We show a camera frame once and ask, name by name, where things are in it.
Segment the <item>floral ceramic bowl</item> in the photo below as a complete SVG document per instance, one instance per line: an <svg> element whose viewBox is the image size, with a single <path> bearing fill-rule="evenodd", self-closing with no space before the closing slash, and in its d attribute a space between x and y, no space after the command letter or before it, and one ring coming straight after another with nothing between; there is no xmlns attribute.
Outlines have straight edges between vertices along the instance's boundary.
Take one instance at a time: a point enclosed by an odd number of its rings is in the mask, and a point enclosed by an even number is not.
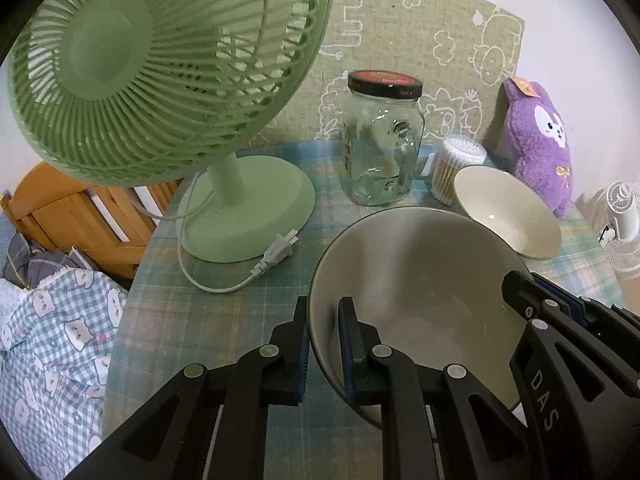
<svg viewBox="0 0 640 480"><path fill-rule="evenodd" d="M558 219L534 191L505 171L488 166L459 170L454 203L525 258L551 259L561 248Z"/></svg>
<svg viewBox="0 0 640 480"><path fill-rule="evenodd" d="M528 270L502 238L460 214L413 206L358 220L329 244L311 280L308 320L320 370L342 396L337 310L349 297L386 346L436 370L461 364L516 408L509 362L525 322L502 299L511 271Z"/></svg>

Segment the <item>purple plush toy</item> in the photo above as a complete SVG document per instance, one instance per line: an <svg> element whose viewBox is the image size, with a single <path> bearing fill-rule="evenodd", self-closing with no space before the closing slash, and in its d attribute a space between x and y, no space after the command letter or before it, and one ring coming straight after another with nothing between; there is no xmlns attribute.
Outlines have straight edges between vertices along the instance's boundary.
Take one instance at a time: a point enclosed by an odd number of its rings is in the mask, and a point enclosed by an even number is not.
<svg viewBox="0 0 640 480"><path fill-rule="evenodd" d="M503 88L508 99L504 134L514 177L562 218L572 199L574 171L560 113L537 81L511 76Z"/></svg>

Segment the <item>white standing fan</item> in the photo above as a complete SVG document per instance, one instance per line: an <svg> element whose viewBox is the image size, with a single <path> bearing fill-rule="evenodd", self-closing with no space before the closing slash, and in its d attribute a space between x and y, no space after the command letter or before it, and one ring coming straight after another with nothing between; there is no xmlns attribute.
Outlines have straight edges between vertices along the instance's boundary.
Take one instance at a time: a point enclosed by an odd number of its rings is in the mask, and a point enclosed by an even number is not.
<svg viewBox="0 0 640 480"><path fill-rule="evenodd" d="M615 181L597 198L591 220L597 241L621 280L639 277L639 185Z"/></svg>

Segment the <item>green desk fan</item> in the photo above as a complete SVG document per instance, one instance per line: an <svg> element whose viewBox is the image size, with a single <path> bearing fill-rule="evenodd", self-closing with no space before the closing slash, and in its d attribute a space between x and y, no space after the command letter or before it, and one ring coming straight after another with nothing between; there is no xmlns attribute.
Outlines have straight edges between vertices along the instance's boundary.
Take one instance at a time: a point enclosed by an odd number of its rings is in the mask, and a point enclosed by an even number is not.
<svg viewBox="0 0 640 480"><path fill-rule="evenodd" d="M295 165L236 151L284 109L332 0L42 0L9 52L30 146L81 181L194 177L179 207L192 256L238 262L296 237L316 194Z"/></svg>

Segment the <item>grey checked cloth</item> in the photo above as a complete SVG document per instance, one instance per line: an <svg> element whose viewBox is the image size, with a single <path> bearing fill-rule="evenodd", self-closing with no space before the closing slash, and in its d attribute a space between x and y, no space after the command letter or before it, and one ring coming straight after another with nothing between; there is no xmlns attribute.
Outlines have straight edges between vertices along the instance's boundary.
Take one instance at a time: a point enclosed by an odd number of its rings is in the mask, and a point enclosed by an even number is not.
<svg viewBox="0 0 640 480"><path fill-rule="evenodd" d="M9 216L1 211L1 277L22 288L37 285L66 268L101 271L86 254L73 246L68 252L46 248L18 232Z"/></svg>

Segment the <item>orange wooden chair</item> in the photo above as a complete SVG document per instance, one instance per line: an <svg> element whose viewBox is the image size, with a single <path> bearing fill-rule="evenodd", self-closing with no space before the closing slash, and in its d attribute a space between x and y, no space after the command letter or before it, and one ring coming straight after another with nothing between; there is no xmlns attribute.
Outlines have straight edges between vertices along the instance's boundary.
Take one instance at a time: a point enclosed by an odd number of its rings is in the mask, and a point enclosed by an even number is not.
<svg viewBox="0 0 640 480"><path fill-rule="evenodd" d="M18 232L43 248L76 247L103 271L131 280L155 231L131 188L93 185L46 162L32 168L1 207Z"/></svg>

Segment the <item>blue checked bear bedding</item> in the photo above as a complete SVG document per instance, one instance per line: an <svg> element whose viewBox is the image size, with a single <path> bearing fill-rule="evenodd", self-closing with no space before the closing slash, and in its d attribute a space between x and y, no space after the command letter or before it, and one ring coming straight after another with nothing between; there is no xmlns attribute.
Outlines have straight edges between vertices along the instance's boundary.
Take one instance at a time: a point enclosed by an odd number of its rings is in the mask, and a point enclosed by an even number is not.
<svg viewBox="0 0 640 480"><path fill-rule="evenodd" d="M39 479L62 479L102 441L104 396L126 290L65 269L1 303L1 421Z"/></svg>

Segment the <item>glass jar with black lid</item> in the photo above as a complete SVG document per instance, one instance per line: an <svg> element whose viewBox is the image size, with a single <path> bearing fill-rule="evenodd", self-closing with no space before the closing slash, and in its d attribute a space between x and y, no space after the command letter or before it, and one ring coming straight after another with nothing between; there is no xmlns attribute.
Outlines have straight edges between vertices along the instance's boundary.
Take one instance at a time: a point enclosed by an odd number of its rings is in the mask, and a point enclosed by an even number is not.
<svg viewBox="0 0 640 480"><path fill-rule="evenodd" d="M352 202L383 206L410 192L423 138L419 79L353 70L343 103L341 184Z"/></svg>

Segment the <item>cotton swab container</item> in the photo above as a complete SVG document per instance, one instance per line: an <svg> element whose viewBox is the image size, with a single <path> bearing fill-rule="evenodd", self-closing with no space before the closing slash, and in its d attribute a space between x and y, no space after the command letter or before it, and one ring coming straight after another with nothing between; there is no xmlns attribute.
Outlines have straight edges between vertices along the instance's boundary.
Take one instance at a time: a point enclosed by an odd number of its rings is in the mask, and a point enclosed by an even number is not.
<svg viewBox="0 0 640 480"><path fill-rule="evenodd" d="M486 157L486 148L469 136L446 136L432 174L432 194L436 200L451 206L454 202L454 177L458 171L467 166L483 165Z"/></svg>

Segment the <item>green cartoon wall mat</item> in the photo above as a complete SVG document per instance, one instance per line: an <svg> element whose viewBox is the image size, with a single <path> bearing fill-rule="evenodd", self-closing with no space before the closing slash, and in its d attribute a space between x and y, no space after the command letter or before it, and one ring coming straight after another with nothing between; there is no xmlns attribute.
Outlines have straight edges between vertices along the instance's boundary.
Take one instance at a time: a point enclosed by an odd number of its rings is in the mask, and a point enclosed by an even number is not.
<svg viewBox="0 0 640 480"><path fill-rule="evenodd" d="M347 76L390 70L422 81L424 139L449 133L499 142L525 23L486 0L333 0L326 36L305 81L251 146L336 139Z"/></svg>

